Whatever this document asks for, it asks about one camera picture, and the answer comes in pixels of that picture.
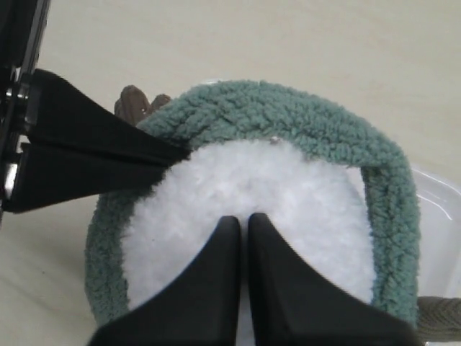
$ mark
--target white fluffy insole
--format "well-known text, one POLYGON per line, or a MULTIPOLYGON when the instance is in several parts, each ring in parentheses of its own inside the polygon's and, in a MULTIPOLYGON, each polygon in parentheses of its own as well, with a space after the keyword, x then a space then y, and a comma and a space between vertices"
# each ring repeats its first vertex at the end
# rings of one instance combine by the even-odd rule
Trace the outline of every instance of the white fluffy insole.
MULTIPOLYGON (((237 217, 246 230, 256 212, 266 213, 320 274, 354 297, 372 300, 367 208, 345 168, 308 161, 287 142, 230 141, 196 150, 153 190, 136 203, 122 234, 130 309, 185 269, 221 216, 237 217)), ((253 344, 250 313, 243 293, 237 345, 253 344)))

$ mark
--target white fleece lining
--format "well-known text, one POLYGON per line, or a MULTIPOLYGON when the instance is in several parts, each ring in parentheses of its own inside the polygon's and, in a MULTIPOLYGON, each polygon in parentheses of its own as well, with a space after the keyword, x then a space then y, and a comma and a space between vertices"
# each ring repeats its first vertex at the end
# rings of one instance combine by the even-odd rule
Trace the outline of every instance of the white fleece lining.
MULTIPOLYGON (((134 309, 176 278, 203 248, 221 216, 246 229, 266 213, 319 273, 369 303, 375 279, 367 208, 345 168, 307 161, 286 142, 230 141, 193 152, 136 203, 122 233, 122 269, 134 309)), ((251 320, 242 301, 240 319, 251 320)), ((251 323, 237 345, 253 345, 251 323)))

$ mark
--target white table surface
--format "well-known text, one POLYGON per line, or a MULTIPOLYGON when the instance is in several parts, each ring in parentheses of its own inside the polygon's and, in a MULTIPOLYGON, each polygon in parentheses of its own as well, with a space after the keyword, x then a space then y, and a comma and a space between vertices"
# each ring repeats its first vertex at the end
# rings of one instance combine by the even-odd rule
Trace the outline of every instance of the white table surface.
MULTIPOLYGON (((54 0, 40 67, 109 110, 128 84, 153 98, 215 77, 278 82, 341 103, 461 182, 460 18, 458 0, 54 0)), ((3 346, 85 345, 94 201, 5 216, 3 346)))

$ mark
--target fuzzy slipper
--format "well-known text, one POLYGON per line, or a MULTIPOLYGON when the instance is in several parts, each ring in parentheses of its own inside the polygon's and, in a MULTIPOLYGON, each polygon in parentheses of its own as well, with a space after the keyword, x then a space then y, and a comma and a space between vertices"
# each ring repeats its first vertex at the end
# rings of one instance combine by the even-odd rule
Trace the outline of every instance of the fuzzy slipper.
MULTIPOLYGON (((264 212, 320 274, 416 326, 415 184, 401 149, 365 120, 291 88, 226 81, 192 88, 138 127, 193 152, 152 189, 100 197, 86 244, 99 325, 174 280, 221 216, 245 227, 264 212), (365 201, 346 166, 361 169, 365 201)), ((250 318, 248 304, 240 314, 250 318)), ((239 327, 237 345, 253 343, 251 324, 239 327)))

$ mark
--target beige floor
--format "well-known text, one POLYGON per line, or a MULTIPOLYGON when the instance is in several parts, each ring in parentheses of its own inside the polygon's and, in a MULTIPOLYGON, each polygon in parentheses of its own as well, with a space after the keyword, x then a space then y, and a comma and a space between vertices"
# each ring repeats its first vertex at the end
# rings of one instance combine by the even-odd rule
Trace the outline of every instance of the beige floor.
MULTIPOLYGON (((460 17, 458 0, 55 0, 40 67, 108 109, 127 84, 175 96, 214 77, 279 82, 343 104, 461 182, 460 17)), ((5 217, 3 346, 85 345, 93 203, 5 217)))

